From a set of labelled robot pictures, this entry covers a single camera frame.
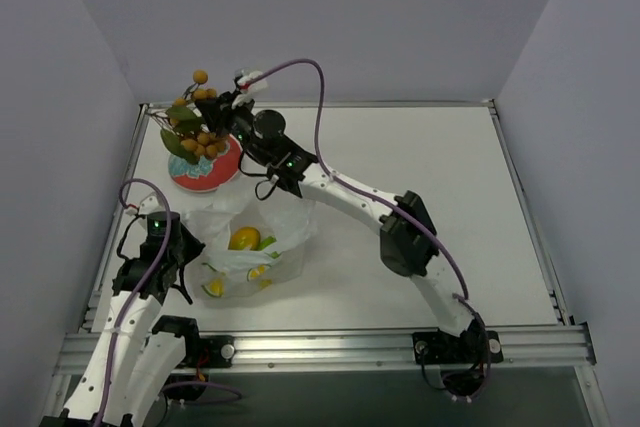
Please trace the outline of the fake longan bunch with leaves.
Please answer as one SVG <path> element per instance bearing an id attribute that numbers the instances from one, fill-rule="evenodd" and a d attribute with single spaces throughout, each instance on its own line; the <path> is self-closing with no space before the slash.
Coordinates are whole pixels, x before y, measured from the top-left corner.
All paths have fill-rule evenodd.
<path id="1" fill-rule="evenodd" d="M 208 79 L 205 70 L 195 70 L 191 84 L 169 107 L 148 107 L 147 116 L 159 127 L 165 149 L 189 165 L 214 161 L 228 147 L 228 136 L 211 132 L 196 108 L 197 101 L 218 99 L 217 91 L 206 86 Z"/>

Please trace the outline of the fake orange mango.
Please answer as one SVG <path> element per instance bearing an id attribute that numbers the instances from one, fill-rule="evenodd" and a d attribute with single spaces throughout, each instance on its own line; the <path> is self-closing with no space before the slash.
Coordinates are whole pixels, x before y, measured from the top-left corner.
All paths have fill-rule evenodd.
<path id="1" fill-rule="evenodd" d="M 229 239 L 228 248 L 235 251 L 256 251 L 261 242 L 261 233 L 254 227 L 242 227 Z"/>

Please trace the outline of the white plastic bag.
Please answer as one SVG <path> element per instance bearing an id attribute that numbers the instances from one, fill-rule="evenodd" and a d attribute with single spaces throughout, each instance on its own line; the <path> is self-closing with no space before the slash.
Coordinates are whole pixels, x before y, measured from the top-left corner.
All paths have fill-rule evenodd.
<path id="1" fill-rule="evenodd" d="M 185 212 L 185 224 L 205 244 L 186 271 L 191 293 L 204 301 L 231 301 L 249 297 L 299 277 L 305 247 L 317 231 L 315 203 L 279 190 L 261 201 L 255 182 L 236 178 L 213 192 L 202 206 Z M 254 227 L 261 240 L 277 242 L 264 252 L 228 248 L 231 235 Z"/>

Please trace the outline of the fake green starfruit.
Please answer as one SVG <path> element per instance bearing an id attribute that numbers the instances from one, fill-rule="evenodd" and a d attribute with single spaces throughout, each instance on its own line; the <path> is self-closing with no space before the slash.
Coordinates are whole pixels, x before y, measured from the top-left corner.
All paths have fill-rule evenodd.
<path id="1" fill-rule="evenodd" d="M 274 236 L 266 237 L 265 239 L 262 239 L 261 242 L 258 244 L 256 251 L 264 252 L 276 242 L 277 242 L 277 239 Z"/>

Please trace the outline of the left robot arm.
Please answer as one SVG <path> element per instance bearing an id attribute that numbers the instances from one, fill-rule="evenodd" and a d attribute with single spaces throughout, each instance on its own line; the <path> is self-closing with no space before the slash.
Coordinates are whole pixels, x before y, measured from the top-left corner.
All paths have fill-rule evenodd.
<path id="1" fill-rule="evenodd" d="M 79 384 L 42 425 L 140 426 L 171 372 L 200 358 L 196 320 L 160 310 L 204 245 L 176 212 L 147 215 L 146 229 L 138 256 L 113 281 L 107 320 Z"/>

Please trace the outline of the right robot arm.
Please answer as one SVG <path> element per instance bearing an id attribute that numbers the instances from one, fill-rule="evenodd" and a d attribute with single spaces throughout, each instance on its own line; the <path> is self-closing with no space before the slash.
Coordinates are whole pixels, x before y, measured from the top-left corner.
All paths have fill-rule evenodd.
<path id="1" fill-rule="evenodd" d="M 320 151 L 307 151 L 285 133 L 284 117 L 275 110 L 255 112 L 239 92 L 198 100 L 208 130 L 230 134 L 242 154 L 262 166 L 258 179 L 300 199 L 332 207 L 369 227 L 379 237 L 382 263 L 414 283 L 437 322 L 425 353 L 439 364 L 481 364 L 503 359 L 499 338 L 470 305 L 469 290 L 450 252 L 437 237 L 422 198 L 415 192 L 391 194 L 359 183 L 331 168 Z M 454 292 L 439 284 L 427 266 L 444 256 L 458 281 Z"/>

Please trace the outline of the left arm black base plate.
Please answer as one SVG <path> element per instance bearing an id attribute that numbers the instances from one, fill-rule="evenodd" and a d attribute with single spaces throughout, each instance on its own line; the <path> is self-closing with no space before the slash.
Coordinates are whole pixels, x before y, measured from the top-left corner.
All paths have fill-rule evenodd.
<path id="1" fill-rule="evenodd" d="M 232 366 L 235 339 L 228 335 L 215 335 L 188 339 L 186 355 L 179 364 L 183 368 L 225 369 Z"/>

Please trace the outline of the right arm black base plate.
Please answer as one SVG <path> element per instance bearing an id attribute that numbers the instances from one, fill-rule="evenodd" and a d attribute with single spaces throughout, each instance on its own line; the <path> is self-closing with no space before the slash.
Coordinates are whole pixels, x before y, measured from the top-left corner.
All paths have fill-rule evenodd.
<path id="1" fill-rule="evenodd" d="M 486 362 L 486 342 L 481 331 L 464 331 L 460 337 L 434 331 L 412 333 L 414 358 L 417 364 L 457 365 Z"/>

